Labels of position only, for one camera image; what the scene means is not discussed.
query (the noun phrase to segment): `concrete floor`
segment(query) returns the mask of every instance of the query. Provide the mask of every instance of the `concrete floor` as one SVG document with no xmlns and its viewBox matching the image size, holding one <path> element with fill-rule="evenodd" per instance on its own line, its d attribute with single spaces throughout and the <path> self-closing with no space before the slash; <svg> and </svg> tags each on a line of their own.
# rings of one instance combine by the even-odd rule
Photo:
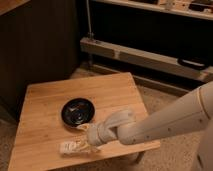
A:
<svg viewBox="0 0 213 171">
<path fill-rule="evenodd" d="M 77 69 L 71 79 L 95 76 L 97 73 Z M 169 105 L 178 97 L 158 90 L 138 86 L 151 114 Z M 0 171 L 6 171 L 17 127 L 0 120 Z M 58 171 L 189 171 L 202 132 L 161 140 L 161 147 L 147 151 L 139 164 L 131 164 L 135 154 L 93 162 Z"/>
</svg>

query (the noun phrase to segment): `metal frame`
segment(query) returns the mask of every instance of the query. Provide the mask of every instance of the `metal frame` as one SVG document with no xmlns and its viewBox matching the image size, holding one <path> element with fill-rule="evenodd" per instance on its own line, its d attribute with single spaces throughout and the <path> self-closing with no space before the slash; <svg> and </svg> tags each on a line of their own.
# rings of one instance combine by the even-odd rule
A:
<svg viewBox="0 0 213 171">
<path fill-rule="evenodd" d="M 205 20 L 213 20 L 212 14 L 195 12 L 192 10 L 183 11 L 183 10 L 173 9 L 171 6 L 172 5 L 171 2 L 173 2 L 173 0 L 167 0 L 168 4 L 166 4 L 165 7 L 142 3 L 142 2 L 125 1 L 125 0 L 93 0 L 93 1 L 113 4 L 113 5 L 126 6 L 130 8 L 137 8 L 137 9 L 144 9 L 149 11 L 157 11 L 157 12 L 163 12 L 163 13 L 169 13 L 169 14 L 182 15 L 182 16 L 193 17 L 193 18 L 200 18 Z"/>
<path fill-rule="evenodd" d="M 176 58 L 95 39 L 91 40 L 86 37 L 82 38 L 80 43 L 81 50 L 89 54 L 103 56 L 202 82 L 213 80 L 213 67 L 198 71 L 179 65 Z"/>
</svg>

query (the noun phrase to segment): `wooden cabinet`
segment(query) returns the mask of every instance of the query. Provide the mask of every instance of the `wooden cabinet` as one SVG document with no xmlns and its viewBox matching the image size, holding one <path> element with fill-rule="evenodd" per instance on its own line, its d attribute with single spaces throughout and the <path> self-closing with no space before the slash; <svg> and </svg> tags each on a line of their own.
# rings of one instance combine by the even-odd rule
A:
<svg viewBox="0 0 213 171">
<path fill-rule="evenodd" d="M 28 84 L 66 79 L 78 65 L 75 10 L 75 1 L 31 0 L 0 16 L 0 102 L 15 118 Z"/>
</svg>

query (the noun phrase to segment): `black plate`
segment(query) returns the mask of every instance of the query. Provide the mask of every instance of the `black plate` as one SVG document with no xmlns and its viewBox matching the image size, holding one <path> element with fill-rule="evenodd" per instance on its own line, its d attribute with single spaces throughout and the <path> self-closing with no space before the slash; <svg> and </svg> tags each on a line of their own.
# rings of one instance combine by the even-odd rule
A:
<svg viewBox="0 0 213 171">
<path fill-rule="evenodd" d="M 83 98 L 70 100 L 62 109 L 61 116 L 64 123 L 76 127 L 89 122 L 95 113 L 93 104 Z"/>
</svg>

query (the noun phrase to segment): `wooden table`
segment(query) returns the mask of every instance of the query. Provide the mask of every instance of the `wooden table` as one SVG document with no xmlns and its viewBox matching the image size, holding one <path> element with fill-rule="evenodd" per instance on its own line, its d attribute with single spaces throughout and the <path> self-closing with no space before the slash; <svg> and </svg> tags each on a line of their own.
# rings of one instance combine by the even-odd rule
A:
<svg viewBox="0 0 213 171">
<path fill-rule="evenodd" d="M 141 152 L 160 146 L 159 141 L 131 146 L 118 141 L 101 147 L 96 155 L 62 157 L 63 141 L 81 139 L 82 132 L 69 130 L 61 121 L 63 105 L 73 98 L 93 102 L 95 117 L 103 121 L 115 111 L 131 108 L 138 120 L 147 116 L 146 108 L 130 73 L 30 85 L 21 113 L 9 171 L 39 171 L 78 165 Z"/>
</svg>

